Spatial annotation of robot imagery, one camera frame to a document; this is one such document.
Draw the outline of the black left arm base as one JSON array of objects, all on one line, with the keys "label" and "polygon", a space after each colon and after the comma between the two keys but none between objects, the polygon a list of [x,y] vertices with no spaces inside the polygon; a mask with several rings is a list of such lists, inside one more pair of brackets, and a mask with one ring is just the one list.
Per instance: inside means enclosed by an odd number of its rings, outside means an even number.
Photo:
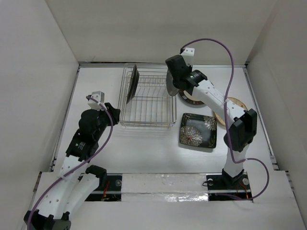
[{"label": "black left arm base", "polygon": [[91,165],[86,174],[94,174],[99,179],[99,186],[90,193],[86,202],[118,202],[121,201],[122,174],[107,173],[105,168]]}]

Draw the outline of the silver rimmed round plate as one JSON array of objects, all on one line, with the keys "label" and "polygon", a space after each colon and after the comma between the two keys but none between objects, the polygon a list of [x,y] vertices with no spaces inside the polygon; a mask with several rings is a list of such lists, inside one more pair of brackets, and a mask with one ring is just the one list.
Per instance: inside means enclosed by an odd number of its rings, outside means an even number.
[{"label": "silver rimmed round plate", "polygon": [[140,77],[140,74],[139,74],[137,65],[134,65],[132,74],[131,74],[131,78],[130,78],[129,91],[127,95],[126,104],[128,104],[135,96],[136,89],[137,89],[138,82],[139,82],[139,77]]}]

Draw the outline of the black square floral plate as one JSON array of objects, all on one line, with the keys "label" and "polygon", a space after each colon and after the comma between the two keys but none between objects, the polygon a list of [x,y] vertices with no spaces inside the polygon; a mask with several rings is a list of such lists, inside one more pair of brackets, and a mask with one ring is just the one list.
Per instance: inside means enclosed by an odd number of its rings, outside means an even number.
[{"label": "black square floral plate", "polygon": [[179,143],[197,148],[216,148],[216,118],[208,115],[184,113],[180,123]]}]

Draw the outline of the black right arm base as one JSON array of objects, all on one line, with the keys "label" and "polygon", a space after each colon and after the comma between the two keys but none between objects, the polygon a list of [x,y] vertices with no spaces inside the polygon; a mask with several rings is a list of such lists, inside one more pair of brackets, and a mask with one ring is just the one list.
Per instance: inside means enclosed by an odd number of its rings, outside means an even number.
[{"label": "black right arm base", "polygon": [[223,170],[207,174],[202,186],[207,188],[209,201],[246,200],[252,197],[248,175],[244,170],[235,178]]}]

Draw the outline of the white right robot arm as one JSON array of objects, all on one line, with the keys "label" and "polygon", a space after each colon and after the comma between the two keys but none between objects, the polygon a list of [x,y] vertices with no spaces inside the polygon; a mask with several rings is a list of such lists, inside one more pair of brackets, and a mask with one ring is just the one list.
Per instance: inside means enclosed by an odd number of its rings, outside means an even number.
[{"label": "white right robot arm", "polygon": [[257,112],[233,103],[215,88],[205,74],[187,66],[181,55],[170,57],[165,63],[174,88],[187,91],[218,116],[224,117],[227,124],[224,142],[228,152],[221,179],[223,186],[233,188],[243,175],[246,152],[257,133]]}]

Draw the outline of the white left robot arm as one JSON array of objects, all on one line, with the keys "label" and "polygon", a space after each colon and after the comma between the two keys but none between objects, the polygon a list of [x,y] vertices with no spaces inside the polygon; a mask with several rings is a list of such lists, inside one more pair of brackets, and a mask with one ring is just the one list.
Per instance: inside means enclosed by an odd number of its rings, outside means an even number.
[{"label": "white left robot arm", "polygon": [[24,216],[29,230],[68,230],[71,218],[91,192],[107,184],[106,169],[90,165],[102,149],[98,142],[107,127],[119,122],[120,110],[110,103],[94,101],[81,114],[57,180],[41,195]]}]

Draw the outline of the black rimmed beige plate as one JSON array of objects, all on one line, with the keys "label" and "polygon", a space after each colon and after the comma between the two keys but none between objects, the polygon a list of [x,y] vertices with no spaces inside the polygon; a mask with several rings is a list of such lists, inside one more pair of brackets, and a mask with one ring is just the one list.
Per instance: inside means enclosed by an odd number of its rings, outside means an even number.
[{"label": "black rimmed beige plate", "polygon": [[203,103],[202,101],[200,101],[199,99],[191,96],[188,92],[186,91],[183,91],[183,90],[179,90],[178,92],[181,100],[188,106],[191,106],[191,107],[204,107],[206,106],[205,103]]}]

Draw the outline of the grey snowflake deer plate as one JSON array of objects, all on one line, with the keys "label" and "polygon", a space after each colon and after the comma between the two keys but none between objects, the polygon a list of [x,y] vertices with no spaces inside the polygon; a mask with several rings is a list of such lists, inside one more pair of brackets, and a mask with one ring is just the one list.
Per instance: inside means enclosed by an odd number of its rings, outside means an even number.
[{"label": "grey snowflake deer plate", "polygon": [[167,70],[166,74],[166,89],[170,96],[174,97],[178,94],[179,89],[176,88],[173,84],[173,76],[169,70]]}]

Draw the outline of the wire dish rack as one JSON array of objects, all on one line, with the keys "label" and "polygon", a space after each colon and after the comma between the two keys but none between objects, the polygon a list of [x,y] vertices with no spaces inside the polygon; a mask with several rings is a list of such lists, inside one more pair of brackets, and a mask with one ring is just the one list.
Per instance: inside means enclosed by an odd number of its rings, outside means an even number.
[{"label": "wire dish rack", "polygon": [[119,122],[124,127],[172,127],[177,121],[177,99],[167,92],[167,67],[139,66],[137,69],[140,76],[130,101],[127,99],[133,68],[123,70],[118,100]]}]

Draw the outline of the cream bird pattern plate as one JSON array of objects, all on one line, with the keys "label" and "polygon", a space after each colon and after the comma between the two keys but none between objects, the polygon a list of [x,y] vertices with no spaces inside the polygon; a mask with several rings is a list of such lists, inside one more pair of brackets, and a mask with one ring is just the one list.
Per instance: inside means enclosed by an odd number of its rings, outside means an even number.
[{"label": "cream bird pattern plate", "polygon": [[[246,105],[245,105],[242,101],[240,101],[239,99],[234,98],[234,97],[229,97],[228,99],[229,99],[230,101],[232,101],[234,104],[236,104],[236,105],[242,107],[244,110],[247,110],[247,109],[248,109],[248,108],[246,107]],[[214,112],[214,116],[215,116],[215,118],[217,119],[217,121],[218,121],[222,126],[225,126],[224,120],[223,120],[216,112]]]}]

